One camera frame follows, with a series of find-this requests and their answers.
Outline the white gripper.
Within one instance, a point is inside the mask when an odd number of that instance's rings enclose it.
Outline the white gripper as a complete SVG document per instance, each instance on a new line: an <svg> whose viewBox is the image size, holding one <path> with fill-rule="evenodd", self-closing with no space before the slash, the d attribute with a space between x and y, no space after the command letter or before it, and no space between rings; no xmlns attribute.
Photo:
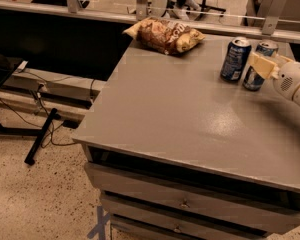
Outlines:
<svg viewBox="0 0 300 240"><path fill-rule="evenodd" d="M263 79L275 79L274 89L284 98L300 102L300 62L292 62L292 59L277 53L265 56L251 52L248 64Z"/></svg>

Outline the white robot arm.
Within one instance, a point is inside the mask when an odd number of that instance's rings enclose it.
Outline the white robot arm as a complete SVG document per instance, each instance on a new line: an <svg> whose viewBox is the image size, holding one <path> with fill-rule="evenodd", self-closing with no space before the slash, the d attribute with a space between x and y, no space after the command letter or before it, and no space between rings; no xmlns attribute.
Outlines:
<svg viewBox="0 0 300 240"><path fill-rule="evenodd" d="M251 52L248 64L265 80L272 80L274 89L300 107L300 62L275 54L265 56Z"/></svg>

